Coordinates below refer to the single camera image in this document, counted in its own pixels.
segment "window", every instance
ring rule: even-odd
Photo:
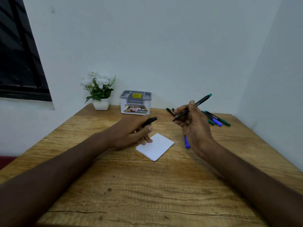
[[[0,0],[0,97],[52,101],[22,0]]]

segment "white wall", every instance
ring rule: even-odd
[[[303,0],[282,0],[237,117],[303,170]]]
[[[152,107],[212,93],[235,113],[281,0],[24,0],[55,111],[0,108],[0,155],[18,155],[80,110],[81,76],[117,75]]]

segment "red object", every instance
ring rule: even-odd
[[[0,156],[0,170],[14,161],[17,157],[13,156]]]

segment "hand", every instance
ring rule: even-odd
[[[149,118],[149,115],[128,115],[101,133],[108,140],[110,148],[124,148],[135,142],[145,145],[146,142],[152,142],[148,136],[152,126],[141,127],[141,125]]]
[[[181,114],[186,107],[189,109],[187,117],[182,117],[174,123],[182,127],[193,151],[200,158],[207,160],[207,151],[216,143],[211,135],[207,116],[195,106],[193,100],[188,105],[178,107],[174,112]]]

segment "yellow label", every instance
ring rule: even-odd
[[[133,98],[140,98],[140,99],[142,99],[142,94],[133,93]]]

